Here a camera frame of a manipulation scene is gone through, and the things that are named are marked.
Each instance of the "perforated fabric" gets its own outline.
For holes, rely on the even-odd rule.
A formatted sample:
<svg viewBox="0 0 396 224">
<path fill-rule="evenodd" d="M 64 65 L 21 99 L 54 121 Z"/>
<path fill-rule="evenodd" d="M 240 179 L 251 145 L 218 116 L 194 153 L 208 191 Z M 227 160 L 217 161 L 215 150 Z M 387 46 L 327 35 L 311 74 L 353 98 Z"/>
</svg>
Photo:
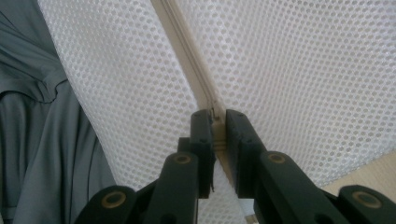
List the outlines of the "perforated fabric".
<svg viewBox="0 0 396 224">
<path fill-rule="evenodd" d="M 396 147 L 395 1 L 176 3 L 225 107 L 318 185 Z"/>
<path fill-rule="evenodd" d="M 103 145 L 118 184 L 158 177 L 197 108 L 149 1 L 39 1 L 65 72 Z M 243 223 L 221 167 L 200 223 Z"/>
</svg>

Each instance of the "gray cloth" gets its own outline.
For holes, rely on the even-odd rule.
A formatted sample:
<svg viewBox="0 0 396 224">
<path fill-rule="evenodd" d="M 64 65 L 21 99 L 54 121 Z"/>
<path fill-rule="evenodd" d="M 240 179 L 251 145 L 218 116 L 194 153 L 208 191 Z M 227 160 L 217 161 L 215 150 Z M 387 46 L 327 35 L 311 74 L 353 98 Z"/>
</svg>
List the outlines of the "gray cloth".
<svg viewBox="0 0 396 224">
<path fill-rule="evenodd" d="M 0 159 L 6 223 L 73 223 L 115 184 L 36 1 L 0 2 Z"/>
</svg>

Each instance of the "round hole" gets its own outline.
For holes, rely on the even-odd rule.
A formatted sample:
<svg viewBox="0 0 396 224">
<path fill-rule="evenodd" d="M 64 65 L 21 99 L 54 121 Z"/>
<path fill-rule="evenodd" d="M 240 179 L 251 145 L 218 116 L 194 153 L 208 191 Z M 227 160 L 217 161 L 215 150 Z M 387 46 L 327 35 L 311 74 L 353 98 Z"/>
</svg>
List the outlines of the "round hole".
<svg viewBox="0 0 396 224">
<path fill-rule="evenodd" d="M 126 200 L 126 195 L 121 191 L 113 191 L 108 193 L 102 199 L 102 206 L 105 208 L 115 208 L 122 205 Z"/>
<path fill-rule="evenodd" d="M 323 214 L 315 215 L 315 221 L 319 224 L 333 224 L 332 219 Z"/>
<path fill-rule="evenodd" d="M 161 217 L 161 224 L 175 224 L 177 221 L 176 217 L 172 214 L 165 214 Z"/>
<path fill-rule="evenodd" d="M 270 159 L 270 161 L 272 161 L 274 163 L 283 163 L 286 160 L 282 155 L 275 154 L 275 153 L 270 154 L 268 156 L 268 159 Z"/>
<path fill-rule="evenodd" d="M 189 163 L 190 161 L 191 161 L 191 158 L 189 156 L 186 156 L 186 155 L 175 156 L 175 162 L 177 162 L 179 164 L 186 164 L 186 163 Z"/>
<path fill-rule="evenodd" d="M 364 191 L 355 191 L 352 193 L 352 198 L 369 208 L 380 208 L 382 206 L 381 201 L 377 199 L 374 195 L 369 194 Z"/>
</svg>

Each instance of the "clamp jaw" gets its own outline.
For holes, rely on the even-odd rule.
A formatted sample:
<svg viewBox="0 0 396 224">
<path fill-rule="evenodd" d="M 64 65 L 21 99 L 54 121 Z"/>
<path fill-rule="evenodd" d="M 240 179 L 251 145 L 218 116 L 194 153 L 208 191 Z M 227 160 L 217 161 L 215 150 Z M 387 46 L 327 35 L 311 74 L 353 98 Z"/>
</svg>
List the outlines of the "clamp jaw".
<svg viewBox="0 0 396 224">
<path fill-rule="evenodd" d="M 180 138 L 160 177 L 143 189 L 113 186 L 84 207 L 80 223 L 196 223 L 198 199 L 213 187 L 215 155 L 208 110 L 191 116 L 191 137 Z M 362 186 L 338 197 L 315 186 L 292 158 L 267 151 L 247 116 L 226 113 L 227 154 L 239 198 L 254 199 L 260 223 L 393 223 L 396 204 Z"/>
</svg>

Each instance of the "white mesh fabric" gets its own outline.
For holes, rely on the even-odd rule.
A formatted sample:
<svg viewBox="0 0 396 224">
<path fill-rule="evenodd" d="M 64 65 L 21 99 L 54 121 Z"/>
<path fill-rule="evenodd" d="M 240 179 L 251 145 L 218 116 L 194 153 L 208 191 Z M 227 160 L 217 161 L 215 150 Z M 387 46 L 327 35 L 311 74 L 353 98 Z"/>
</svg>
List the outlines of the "white mesh fabric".
<svg viewBox="0 0 396 224">
<path fill-rule="evenodd" d="M 104 147 L 118 184 L 158 177 L 197 108 L 149 1 L 39 1 L 69 81 Z M 200 223 L 242 223 L 219 165 Z"/>
<path fill-rule="evenodd" d="M 324 185 L 396 147 L 395 1 L 183 1 L 226 108 Z"/>
</svg>

